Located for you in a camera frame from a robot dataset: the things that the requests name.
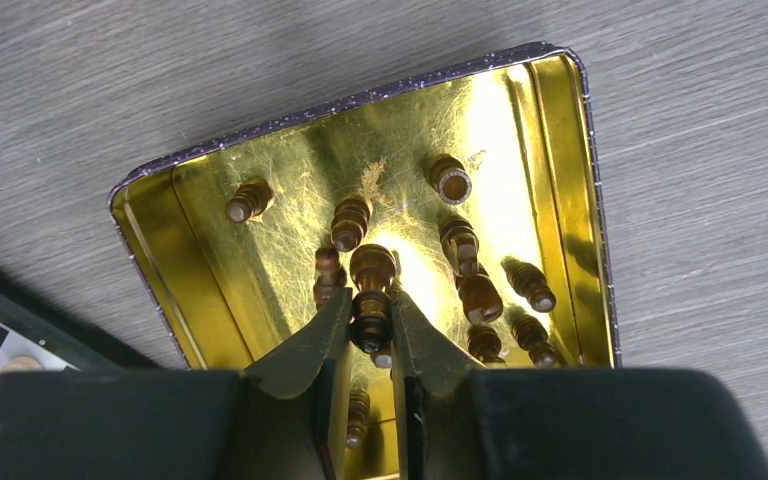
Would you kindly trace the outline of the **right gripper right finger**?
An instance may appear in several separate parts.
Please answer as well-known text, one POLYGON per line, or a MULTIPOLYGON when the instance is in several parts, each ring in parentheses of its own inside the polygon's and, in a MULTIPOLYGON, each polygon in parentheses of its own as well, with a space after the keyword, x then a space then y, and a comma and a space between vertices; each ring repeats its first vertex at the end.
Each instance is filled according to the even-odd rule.
POLYGON ((392 299, 392 381, 403 479, 484 479, 470 374, 482 367, 405 291, 392 299))

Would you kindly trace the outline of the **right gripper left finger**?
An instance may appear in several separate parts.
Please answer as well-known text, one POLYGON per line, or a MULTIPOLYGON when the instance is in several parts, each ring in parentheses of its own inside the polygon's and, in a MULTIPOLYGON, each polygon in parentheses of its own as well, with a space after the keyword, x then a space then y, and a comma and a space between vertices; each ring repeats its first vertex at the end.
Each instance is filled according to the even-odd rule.
POLYGON ((352 292, 341 288, 303 328, 242 372, 225 478, 343 478, 351 318, 352 292))

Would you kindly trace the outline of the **dark chess piece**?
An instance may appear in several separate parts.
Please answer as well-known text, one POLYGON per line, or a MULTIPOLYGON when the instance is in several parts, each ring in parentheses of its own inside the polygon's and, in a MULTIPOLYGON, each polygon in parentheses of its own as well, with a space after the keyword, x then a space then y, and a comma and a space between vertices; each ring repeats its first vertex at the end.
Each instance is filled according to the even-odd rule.
POLYGON ((343 198, 334 208, 330 227, 332 245, 339 252, 350 252, 364 239, 371 218, 370 203, 359 196, 343 198))
POLYGON ((353 252, 349 273, 357 289, 351 340, 366 354, 379 352, 392 338, 392 302, 387 290, 396 277, 395 258, 381 245, 364 244, 353 252))

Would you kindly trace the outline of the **gold tin tray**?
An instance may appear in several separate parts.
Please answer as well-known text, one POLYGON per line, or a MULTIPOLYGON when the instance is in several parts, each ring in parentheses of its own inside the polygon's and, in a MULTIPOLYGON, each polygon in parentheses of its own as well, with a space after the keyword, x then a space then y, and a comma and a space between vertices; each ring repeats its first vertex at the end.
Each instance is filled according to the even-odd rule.
POLYGON ((118 234, 233 479, 483 477, 475 376, 621 363, 585 67, 545 42, 144 164, 118 234))

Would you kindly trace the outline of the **black white chess board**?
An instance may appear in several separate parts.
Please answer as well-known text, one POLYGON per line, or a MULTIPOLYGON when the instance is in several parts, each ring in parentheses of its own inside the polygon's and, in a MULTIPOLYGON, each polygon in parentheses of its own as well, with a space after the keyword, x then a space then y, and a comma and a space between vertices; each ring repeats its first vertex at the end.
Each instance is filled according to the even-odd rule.
POLYGON ((102 328, 72 320, 0 270, 0 369, 23 355, 38 359, 44 371, 158 366, 102 328))

